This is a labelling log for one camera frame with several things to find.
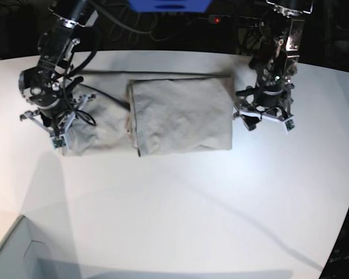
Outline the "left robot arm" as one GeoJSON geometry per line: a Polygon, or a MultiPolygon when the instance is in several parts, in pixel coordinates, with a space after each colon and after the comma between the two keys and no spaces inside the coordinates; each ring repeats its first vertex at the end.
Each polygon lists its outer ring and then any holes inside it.
{"type": "Polygon", "coordinates": [[[313,1],[268,1],[270,9],[261,17],[261,39],[249,67],[257,74],[254,87],[237,91],[234,118],[252,131],[263,120],[282,124],[285,132],[295,128],[291,112],[304,15],[310,15],[313,1]]]}

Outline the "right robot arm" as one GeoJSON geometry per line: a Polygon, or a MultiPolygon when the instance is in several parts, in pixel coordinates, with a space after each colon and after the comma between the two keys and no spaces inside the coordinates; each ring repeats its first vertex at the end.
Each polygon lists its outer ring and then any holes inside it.
{"type": "Polygon", "coordinates": [[[73,96],[73,90],[83,82],[81,71],[97,54],[101,35],[94,30],[95,44],[89,56],[77,67],[72,64],[75,48],[80,39],[74,32],[79,27],[93,29],[99,14],[117,26],[136,34],[151,34],[158,22],[151,13],[153,22],[147,29],[139,29],[122,22],[101,1],[53,1],[50,11],[57,17],[53,28],[38,41],[40,54],[36,66],[24,70],[19,76],[19,91],[25,101],[37,108],[20,115],[20,120],[29,119],[42,128],[50,137],[55,149],[69,148],[69,129],[76,120],[96,126],[94,118],[83,109],[94,94],[73,96]]]}

